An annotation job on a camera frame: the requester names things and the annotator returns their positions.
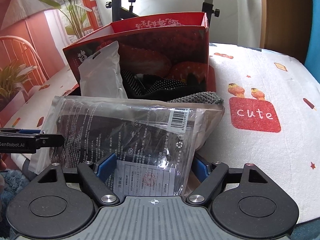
finger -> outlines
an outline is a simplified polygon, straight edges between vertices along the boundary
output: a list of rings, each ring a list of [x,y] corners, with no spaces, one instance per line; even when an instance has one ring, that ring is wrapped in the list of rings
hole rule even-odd
[[[0,160],[0,171],[4,171],[7,168],[3,160]]]

silver screw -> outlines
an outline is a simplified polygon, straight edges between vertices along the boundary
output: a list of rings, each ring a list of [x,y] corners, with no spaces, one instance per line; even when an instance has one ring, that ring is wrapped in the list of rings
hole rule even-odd
[[[201,195],[192,195],[189,197],[189,200],[193,203],[200,203],[204,201],[204,197]]]
[[[101,201],[104,203],[112,203],[117,200],[117,197],[114,195],[104,195],[101,197]]]

gray ribbed panel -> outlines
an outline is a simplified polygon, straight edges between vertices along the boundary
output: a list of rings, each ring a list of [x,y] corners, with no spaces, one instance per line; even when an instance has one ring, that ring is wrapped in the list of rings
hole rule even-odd
[[[220,229],[204,208],[180,197],[126,197],[123,204],[104,207],[93,223],[66,240],[236,240]]]

white label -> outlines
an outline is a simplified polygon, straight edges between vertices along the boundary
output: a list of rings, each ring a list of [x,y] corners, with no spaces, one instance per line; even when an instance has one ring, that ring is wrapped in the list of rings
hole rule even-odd
[[[113,192],[124,196],[172,196],[175,168],[117,161]]]
[[[190,108],[173,108],[170,112],[167,131],[185,133]]]

red square print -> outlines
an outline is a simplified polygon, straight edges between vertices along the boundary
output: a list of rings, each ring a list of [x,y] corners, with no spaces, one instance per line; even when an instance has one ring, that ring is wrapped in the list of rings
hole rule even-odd
[[[281,126],[273,105],[264,100],[231,97],[231,123],[235,128],[261,132],[280,132]]]

